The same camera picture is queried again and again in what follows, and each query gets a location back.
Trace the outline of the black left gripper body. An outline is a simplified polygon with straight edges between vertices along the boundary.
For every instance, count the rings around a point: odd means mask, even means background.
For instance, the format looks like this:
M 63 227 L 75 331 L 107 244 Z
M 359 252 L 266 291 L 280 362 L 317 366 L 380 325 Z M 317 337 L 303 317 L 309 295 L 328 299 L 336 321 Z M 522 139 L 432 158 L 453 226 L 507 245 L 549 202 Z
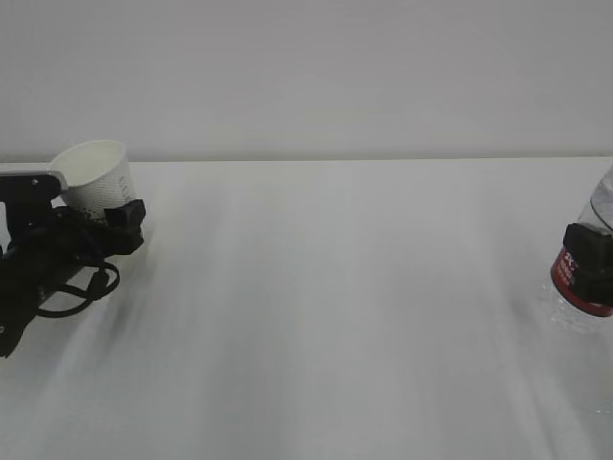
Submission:
M 59 219 L 27 230 L 1 256 L 1 357 L 37 317 L 76 315 L 119 283 L 119 269 L 84 225 Z

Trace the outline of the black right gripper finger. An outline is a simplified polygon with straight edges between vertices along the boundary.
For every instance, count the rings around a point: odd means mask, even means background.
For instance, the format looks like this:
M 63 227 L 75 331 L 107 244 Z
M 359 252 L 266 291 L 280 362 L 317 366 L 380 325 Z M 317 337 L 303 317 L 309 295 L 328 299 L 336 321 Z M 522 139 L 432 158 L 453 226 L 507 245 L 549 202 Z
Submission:
M 612 237 L 579 223 L 569 224 L 563 247 L 575 268 L 571 291 L 585 302 L 612 305 Z

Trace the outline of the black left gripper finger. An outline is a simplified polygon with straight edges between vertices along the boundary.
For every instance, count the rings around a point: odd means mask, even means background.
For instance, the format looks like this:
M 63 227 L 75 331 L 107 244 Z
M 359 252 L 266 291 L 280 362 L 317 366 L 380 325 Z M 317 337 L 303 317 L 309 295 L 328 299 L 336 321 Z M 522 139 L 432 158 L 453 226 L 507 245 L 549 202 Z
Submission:
M 113 209 L 105 209 L 105 224 L 98 232 L 106 257 L 130 255 L 144 243 L 142 224 L 146 207 L 142 199 L 134 199 Z

